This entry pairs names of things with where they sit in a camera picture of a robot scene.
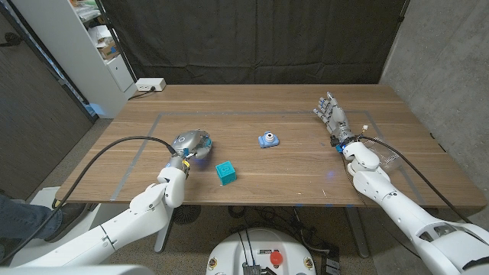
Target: wooden table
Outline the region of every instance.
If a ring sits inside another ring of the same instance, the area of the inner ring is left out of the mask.
[[[486,199],[455,161],[388,86],[379,85],[207,85],[167,86],[122,109],[69,179],[61,199],[82,168],[105,145],[132,135],[167,142],[201,128],[213,141],[206,160],[192,161],[185,204],[359,206],[341,156],[329,145],[325,125],[311,111],[332,92],[353,132],[383,137],[403,152],[460,208],[481,208]],[[272,131],[280,145],[261,149],[258,136]],[[70,202],[130,202],[155,183],[169,153],[153,141],[126,141],[102,155],[71,195]],[[231,161],[238,179],[221,186],[215,165]],[[392,183],[422,206],[445,207],[404,163]]]

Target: robotic arm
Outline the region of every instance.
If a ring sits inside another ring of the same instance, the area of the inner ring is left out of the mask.
[[[157,178],[135,196],[129,209],[59,248],[21,267],[61,267],[99,264],[119,248],[164,228],[169,221],[166,207],[183,202],[187,160],[204,158],[212,146],[209,134],[194,130],[182,133],[172,144],[174,154]]]
[[[332,146],[351,161],[348,172],[356,190],[382,207],[433,274],[489,273],[489,232],[431,216],[392,185],[378,156],[355,140],[345,113],[329,92],[318,108],[314,113],[326,124]]]

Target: white power strip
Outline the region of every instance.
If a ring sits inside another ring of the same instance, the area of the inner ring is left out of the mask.
[[[167,83],[163,77],[161,78],[140,78],[136,82],[136,87],[140,92],[146,92],[154,87],[155,91],[163,91]]]

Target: black backdrop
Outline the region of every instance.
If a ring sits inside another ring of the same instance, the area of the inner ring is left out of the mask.
[[[137,78],[377,83],[404,0],[102,0]]]

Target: person's leg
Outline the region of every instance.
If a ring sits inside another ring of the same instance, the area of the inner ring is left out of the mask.
[[[28,205],[12,202],[0,195],[0,237],[28,238],[51,214],[51,209],[40,205]],[[35,238],[47,238],[60,227],[63,213],[58,211],[54,217],[37,233]]]

